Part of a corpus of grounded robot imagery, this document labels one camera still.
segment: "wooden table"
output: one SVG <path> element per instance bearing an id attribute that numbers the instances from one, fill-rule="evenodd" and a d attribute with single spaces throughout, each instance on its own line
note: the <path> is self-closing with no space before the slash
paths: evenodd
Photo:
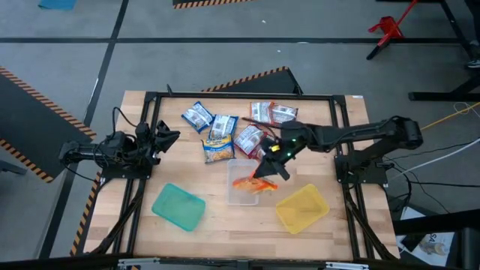
<path id="1" fill-rule="evenodd" d="M 121 109 L 136 123 L 140 120 L 144 91 L 126 91 Z M 159 119 L 181 136 L 171 149 L 162 155 L 159 166 L 154 167 L 147 181 L 134 255 L 136 257 L 208 257 L 251 259 L 305 259 L 351 260 L 352 252 L 341 186 L 337 183 L 333 156 L 305 149 L 296 160 L 286 164 L 291 175 L 289 181 L 279 176 L 270 179 L 279 184 L 275 192 L 265 193 L 256 206 L 228 206 L 226 201 L 227 162 L 204 164 L 200 142 L 208 136 L 204 130 L 198 134 L 181 114 L 198 99 L 165 97 L 161 100 Z M 201 99 L 212 113 L 248 116 L 249 102 L 245 99 Z M 331 125 L 329 105 L 325 101 L 276 100 L 278 103 L 298 107 L 298 120 L 318 125 Z M 346 96 L 351 125 L 368 123 L 362 97 Z M 337 110 L 341 123 L 340 110 Z M 239 134 L 248 123 L 240 120 Z M 134 134 L 134 129 L 119 117 L 117 130 Z M 357 142 L 356 149 L 371 142 Z M 237 158 L 246 158 L 239 151 Z M 102 238 L 118 220 L 125 190 L 125 180 L 112 180 L 97 196 L 85 242 L 84 252 L 97 247 Z M 166 183 L 180 188 L 206 201 L 206 210 L 199 226 L 185 232 L 155 215 L 152 204 Z M 330 205 L 330 212 L 297 235 L 289 234 L 275 213 L 275 205 L 307 184 L 317 186 Z M 395 256 L 398 249 L 390 218 L 386 195 L 376 184 L 363 184 L 364 201 L 369 223 L 384 245 Z M 124 231 L 121 251 L 126 249 L 130 224 Z M 361 254 L 365 255 L 362 230 L 357 225 Z"/>

